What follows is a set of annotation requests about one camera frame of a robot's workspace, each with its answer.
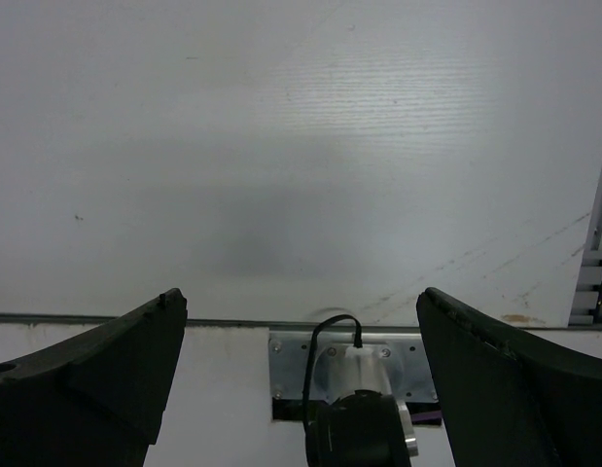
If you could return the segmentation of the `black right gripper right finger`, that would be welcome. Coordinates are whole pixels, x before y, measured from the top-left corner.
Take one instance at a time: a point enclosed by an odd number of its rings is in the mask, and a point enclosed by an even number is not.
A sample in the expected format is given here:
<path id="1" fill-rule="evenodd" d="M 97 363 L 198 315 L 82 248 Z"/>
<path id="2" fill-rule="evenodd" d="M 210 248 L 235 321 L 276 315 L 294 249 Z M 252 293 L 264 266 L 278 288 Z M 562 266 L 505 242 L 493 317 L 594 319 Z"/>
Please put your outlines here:
<path id="1" fill-rule="evenodd" d="M 602 359 L 436 288 L 416 310 L 456 465 L 602 466 Z"/>

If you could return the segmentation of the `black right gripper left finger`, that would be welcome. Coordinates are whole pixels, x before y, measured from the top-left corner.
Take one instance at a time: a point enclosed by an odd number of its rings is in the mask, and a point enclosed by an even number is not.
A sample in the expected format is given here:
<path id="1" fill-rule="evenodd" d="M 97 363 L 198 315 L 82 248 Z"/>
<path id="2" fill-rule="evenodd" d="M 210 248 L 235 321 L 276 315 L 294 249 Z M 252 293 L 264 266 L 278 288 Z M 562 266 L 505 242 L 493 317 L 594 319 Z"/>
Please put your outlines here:
<path id="1" fill-rule="evenodd" d="M 141 466 L 161 428 L 187 322 L 177 288 L 0 363 L 0 466 Z"/>

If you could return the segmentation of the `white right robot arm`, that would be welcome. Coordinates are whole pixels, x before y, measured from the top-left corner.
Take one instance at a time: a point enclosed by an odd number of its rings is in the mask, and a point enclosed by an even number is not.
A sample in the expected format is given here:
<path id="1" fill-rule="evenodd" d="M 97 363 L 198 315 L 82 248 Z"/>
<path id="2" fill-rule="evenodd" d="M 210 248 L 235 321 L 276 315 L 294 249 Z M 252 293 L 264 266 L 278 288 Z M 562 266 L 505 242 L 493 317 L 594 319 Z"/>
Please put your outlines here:
<path id="1" fill-rule="evenodd" d="M 602 359 L 429 288 L 421 338 L 459 466 L 602 466 Z M 159 436 L 187 302 L 177 289 L 79 336 L 0 363 L 0 466 L 140 466 Z M 361 326 L 306 349 L 311 466 L 407 466 L 412 421 Z"/>

